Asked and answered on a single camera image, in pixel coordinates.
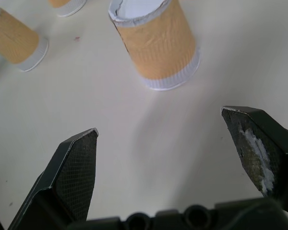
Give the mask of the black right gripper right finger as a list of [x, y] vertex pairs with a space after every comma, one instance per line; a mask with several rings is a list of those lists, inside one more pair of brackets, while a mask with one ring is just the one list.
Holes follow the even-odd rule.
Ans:
[[288, 130], [257, 108], [223, 106], [221, 115], [250, 180], [288, 212]]

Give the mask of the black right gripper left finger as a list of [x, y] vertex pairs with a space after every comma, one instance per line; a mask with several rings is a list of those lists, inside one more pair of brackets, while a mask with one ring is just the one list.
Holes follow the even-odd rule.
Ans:
[[86, 221], [96, 177], [98, 130], [91, 128], [59, 144], [8, 230], [67, 230]]

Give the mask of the orange ribbed paper cup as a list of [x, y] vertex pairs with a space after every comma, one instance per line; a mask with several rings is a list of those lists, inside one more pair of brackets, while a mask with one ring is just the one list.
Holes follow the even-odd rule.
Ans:
[[174, 89], [197, 71], [199, 47], [179, 0], [112, 0], [108, 14], [149, 88]]
[[59, 17], [69, 17], [77, 13], [87, 0], [48, 0]]
[[49, 42], [0, 7], [0, 55], [24, 72], [46, 56]]

